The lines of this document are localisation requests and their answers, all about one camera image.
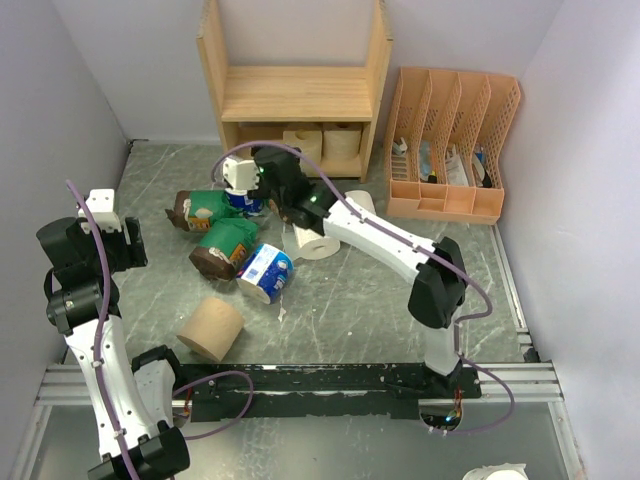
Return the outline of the beige toilet roll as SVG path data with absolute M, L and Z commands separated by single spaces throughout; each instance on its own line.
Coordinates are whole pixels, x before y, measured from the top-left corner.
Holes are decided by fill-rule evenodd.
M 362 125 L 360 123 L 324 123 L 323 156 L 328 160 L 351 160 L 359 152 Z

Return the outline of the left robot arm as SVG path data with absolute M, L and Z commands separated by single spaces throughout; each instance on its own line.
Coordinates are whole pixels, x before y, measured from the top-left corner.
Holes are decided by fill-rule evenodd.
M 187 375 L 165 345 L 128 358 L 112 279 L 147 263 L 138 220 L 80 213 L 45 225 L 36 237 L 51 263 L 46 315 L 81 368 L 96 419 L 100 462 L 89 478 L 174 478 L 190 466 L 172 414 Z

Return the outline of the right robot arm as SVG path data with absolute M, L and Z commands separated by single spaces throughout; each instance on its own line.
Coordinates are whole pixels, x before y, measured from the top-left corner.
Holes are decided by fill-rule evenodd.
M 412 285 L 408 310 L 426 328 L 426 390 L 443 398 L 459 384 L 461 360 L 454 320 L 468 281 L 460 248 L 410 234 L 344 197 L 326 182 L 310 180 L 301 152 L 275 142 L 251 146 L 258 175 L 254 195 L 266 199 L 286 223 L 346 242 L 385 264 Z

